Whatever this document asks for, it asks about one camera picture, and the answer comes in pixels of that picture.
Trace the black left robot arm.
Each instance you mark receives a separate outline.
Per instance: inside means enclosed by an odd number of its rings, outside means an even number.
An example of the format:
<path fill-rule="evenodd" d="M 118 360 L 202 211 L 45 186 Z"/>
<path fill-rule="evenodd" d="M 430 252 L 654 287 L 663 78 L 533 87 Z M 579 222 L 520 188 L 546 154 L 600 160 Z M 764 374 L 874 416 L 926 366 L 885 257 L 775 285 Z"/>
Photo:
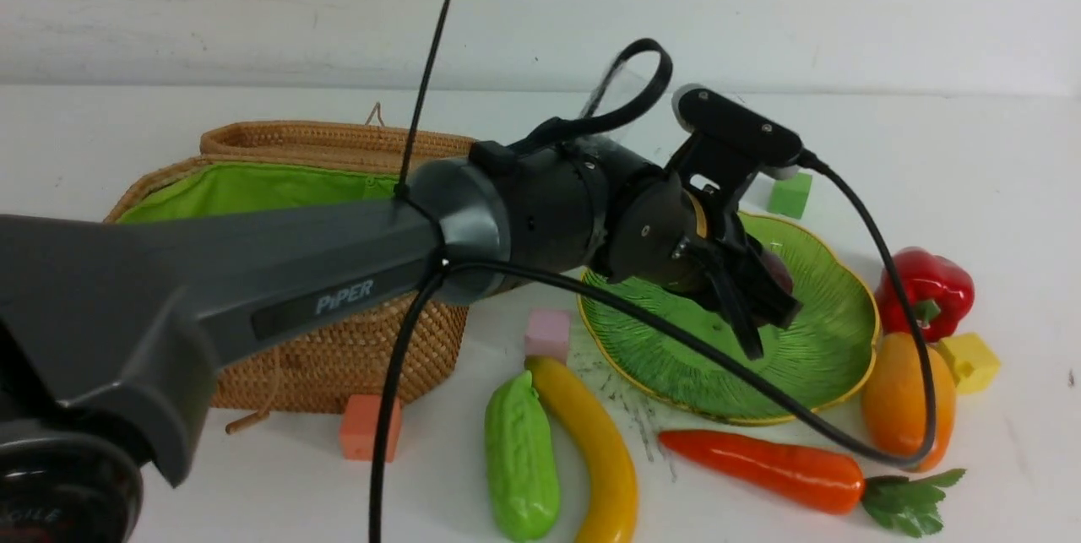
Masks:
<path fill-rule="evenodd" d="M 405 195 L 134 225 L 3 216 L 3 540 L 124 542 L 141 467 L 185 481 L 224 367 L 384 301 L 468 305 L 587 266 L 719 313 L 750 358 L 800 312 L 747 236 L 760 170 L 692 145 L 476 143 Z"/>

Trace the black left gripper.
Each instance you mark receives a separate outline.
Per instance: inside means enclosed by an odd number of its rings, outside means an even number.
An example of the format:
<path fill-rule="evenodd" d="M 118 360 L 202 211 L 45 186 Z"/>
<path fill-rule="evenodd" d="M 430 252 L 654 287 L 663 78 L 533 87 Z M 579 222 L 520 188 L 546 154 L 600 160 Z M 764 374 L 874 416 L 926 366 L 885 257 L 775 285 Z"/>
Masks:
<path fill-rule="evenodd" d="M 591 269 L 610 284 L 641 279 L 676 296 L 715 293 L 748 360 L 764 356 L 761 325 L 786 330 L 802 309 L 791 273 L 746 231 L 737 207 L 673 172 L 642 176 L 618 198 Z"/>

